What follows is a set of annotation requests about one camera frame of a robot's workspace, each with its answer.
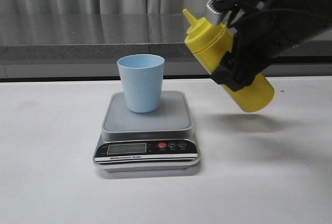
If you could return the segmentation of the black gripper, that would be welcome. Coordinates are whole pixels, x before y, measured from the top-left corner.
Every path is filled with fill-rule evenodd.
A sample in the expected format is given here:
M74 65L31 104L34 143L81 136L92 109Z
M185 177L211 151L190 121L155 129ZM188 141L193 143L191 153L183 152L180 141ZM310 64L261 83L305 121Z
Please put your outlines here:
M211 79L218 85L225 85L236 92L250 84L250 79L268 67L272 59L298 44L297 30L291 23L298 10L297 0L258 0L256 7L237 6L231 12L233 20L239 10L244 10L235 23L236 63L227 51L211 73Z

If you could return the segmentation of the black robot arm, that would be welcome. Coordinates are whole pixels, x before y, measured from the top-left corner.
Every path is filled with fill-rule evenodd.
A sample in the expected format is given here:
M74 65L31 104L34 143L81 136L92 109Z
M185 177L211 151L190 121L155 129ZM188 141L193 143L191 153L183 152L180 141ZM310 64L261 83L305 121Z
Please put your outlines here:
M209 0L206 18L226 20L232 49L211 77L238 91L251 85L281 53L331 28L331 0Z

